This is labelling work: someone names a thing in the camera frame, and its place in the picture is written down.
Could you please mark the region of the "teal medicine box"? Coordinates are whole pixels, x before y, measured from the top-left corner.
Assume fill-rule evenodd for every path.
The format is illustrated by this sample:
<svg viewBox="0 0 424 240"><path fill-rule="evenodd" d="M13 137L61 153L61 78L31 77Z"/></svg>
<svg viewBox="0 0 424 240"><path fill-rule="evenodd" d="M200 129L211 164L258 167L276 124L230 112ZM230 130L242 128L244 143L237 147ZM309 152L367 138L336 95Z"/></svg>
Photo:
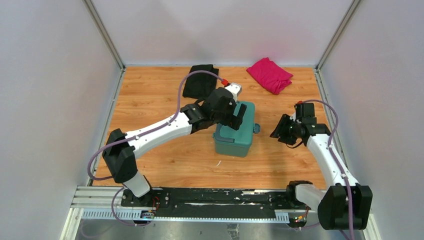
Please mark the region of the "teal medicine box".
<svg viewBox="0 0 424 240"><path fill-rule="evenodd" d="M255 104L249 101L237 103L235 114L238 114L240 106L246 105L242 124L238 130L229 126L218 124L213 133L215 152L220 155L233 157L246 157L253 143L253 135L261 131L261 126L255 122Z"/></svg>

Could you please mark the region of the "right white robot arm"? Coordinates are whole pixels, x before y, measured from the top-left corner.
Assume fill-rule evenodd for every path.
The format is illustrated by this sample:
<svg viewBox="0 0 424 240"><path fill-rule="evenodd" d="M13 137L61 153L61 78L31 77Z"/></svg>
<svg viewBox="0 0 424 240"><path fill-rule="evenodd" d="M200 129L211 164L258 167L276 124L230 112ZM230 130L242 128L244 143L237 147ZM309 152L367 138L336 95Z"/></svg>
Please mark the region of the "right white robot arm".
<svg viewBox="0 0 424 240"><path fill-rule="evenodd" d="M285 201L292 209L301 205L316 211L325 230L364 230L368 225L373 192L362 185L344 164L333 143L338 125L332 129L318 123L315 103L310 99L294 105L292 115L283 114L270 134L271 138L293 146L297 140L307 147L319 165L327 190L319 190L310 181L290 181Z"/></svg>

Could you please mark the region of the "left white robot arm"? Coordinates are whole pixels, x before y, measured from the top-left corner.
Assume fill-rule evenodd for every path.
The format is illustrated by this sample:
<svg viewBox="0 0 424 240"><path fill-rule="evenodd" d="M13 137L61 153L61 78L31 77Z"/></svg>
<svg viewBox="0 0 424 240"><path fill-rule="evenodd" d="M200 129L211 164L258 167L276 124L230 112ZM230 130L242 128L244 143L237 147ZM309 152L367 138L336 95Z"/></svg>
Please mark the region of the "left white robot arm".
<svg viewBox="0 0 424 240"><path fill-rule="evenodd" d="M206 99L187 104L157 123L128 132L122 132L119 128L113 130L102 150L102 157L114 182L129 189L140 206L149 206L153 201L152 187L138 170L136 160L168 141L208 129L215 124L238 130L247 108L243 104L239 113L234 114L241 92L240 84L228 83L225 87L213 90Z"/></svg>

